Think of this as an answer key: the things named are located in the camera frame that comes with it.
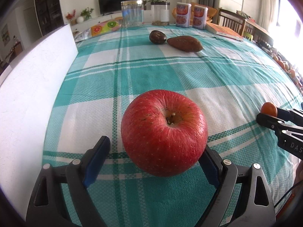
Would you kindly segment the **person's right hand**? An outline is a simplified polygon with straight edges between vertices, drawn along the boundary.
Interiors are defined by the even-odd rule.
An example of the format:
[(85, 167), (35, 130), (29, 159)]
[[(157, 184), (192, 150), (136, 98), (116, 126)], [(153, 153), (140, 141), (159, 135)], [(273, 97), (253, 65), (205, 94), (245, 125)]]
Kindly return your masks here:
[[(302, 181), (303, 179), (303, 160), (300, 161), (297, 169), (296, 169), (296, 176), (295, 176), (295, 181), (294, 184), (299, 183), (300, 181)], [(300, 189), (302, 188), (302, 183), (299, 184), (295, 189), (293, 189), (293, 194), (297, 194), (297, 192), (300, 191)]]

